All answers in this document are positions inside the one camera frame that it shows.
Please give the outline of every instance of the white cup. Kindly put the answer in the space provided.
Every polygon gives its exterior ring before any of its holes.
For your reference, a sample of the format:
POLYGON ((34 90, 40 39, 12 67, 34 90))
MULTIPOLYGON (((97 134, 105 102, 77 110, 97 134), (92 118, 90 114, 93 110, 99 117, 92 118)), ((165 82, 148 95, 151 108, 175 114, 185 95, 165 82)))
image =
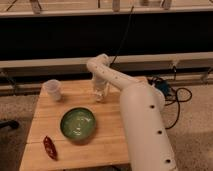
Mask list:
POLYGON ((61 99, 61 83, 58 80, 52 79, 43 83, 44 90, 54 101, 61 99))

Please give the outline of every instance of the speckled floor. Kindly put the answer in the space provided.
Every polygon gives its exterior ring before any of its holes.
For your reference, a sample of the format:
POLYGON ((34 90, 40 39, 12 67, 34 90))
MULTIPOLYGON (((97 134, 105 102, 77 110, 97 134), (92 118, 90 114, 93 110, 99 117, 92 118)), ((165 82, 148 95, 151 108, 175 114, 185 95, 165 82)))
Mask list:
MULTIPOLYGON (((181 105, 178 124, 168 130, 177 165, 180 171, 212 171, 213 85, 187 88, 192 91, 193 98, 181 105)), ((18 130, 0 129, 0 171, 18 170, 37 99, 38 96, 35 95, 0 97, 0 118, 16 119, 21 124, 18 130)), ((166 107, 162 112, 165 125, 169 125, 174 119, 176 107, 166 107)), ((129 165, 121 168, 123 171, 130 171, 129 165)), ((78 171, 113 169, 100 167, 78 171)))

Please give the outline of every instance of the red chili pepper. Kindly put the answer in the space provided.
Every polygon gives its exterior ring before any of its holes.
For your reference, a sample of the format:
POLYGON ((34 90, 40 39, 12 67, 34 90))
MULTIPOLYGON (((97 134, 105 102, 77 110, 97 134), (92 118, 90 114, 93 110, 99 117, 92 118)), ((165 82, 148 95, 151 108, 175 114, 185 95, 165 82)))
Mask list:
POLYGON ((43 140, 43 143, 48 156, 50 156, 54 160, 57 160, 57 152, 52 140, 48 136, 46 136, 43 140))

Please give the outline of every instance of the black panel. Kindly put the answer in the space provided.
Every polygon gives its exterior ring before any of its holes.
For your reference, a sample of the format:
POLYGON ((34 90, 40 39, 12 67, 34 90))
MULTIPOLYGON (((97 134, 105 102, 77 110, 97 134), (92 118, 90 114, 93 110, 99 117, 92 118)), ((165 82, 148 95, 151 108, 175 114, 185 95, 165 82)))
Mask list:
MULTIPOLYGON (((0 19, 0 58, 114 55, 128 15, 0 19)), ((213 12, 135 14, 121 55, 213 51, 213 12)))

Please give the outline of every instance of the chair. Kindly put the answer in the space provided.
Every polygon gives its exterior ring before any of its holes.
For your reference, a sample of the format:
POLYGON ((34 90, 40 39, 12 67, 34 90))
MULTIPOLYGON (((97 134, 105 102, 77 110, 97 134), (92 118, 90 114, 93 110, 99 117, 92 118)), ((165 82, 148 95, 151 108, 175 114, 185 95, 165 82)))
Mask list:
POLYGON ((19 127, 19 123, 17 121, 14 121, 14 120, 0 121, 0 129, 4 128, 6 126, 10 126, 12 129, 17 129, 19 127))

